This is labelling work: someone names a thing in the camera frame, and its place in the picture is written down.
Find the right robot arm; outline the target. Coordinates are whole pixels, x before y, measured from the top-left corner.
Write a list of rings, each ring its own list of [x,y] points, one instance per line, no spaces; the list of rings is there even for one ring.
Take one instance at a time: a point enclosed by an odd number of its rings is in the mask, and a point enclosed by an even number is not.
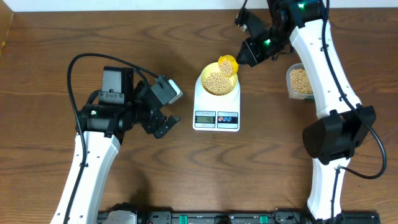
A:
[[[304,223],[376,223],[370,215],[344,214],[340,196],[343,179],[354,152],[373,134],[376,113],[363,106],[351,88],[331,36],[328,1],[269,1],[272,25],[245,7],[235,24],[249,32],[236,58],[256,66],[277,59],[290,45],[298,53],[313,91],[317,121],[302,133],[303,145],[313,161],[312,187]]]

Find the yellow measuring scoop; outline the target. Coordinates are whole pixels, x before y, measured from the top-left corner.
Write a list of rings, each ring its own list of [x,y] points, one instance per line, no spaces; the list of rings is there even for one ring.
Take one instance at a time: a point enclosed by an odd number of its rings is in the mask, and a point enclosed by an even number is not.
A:
[[[239,65],[232,55],[224,55],[218,59],[218,66],[220,72],[226,76],[231,77],[238,72]]]

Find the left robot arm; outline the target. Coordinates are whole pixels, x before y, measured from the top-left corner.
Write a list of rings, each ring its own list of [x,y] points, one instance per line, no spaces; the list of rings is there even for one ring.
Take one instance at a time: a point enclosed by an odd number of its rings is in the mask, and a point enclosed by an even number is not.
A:
[[[125,132],[140,124],[147,134],[162,138],[180,121],[166,117],[161,107],[183,93],[163,75],[148,84],[134,83],[133,68],[105,67],[103,84],[77,113],[72,166],[52,223],[96,223],[111,165]]]

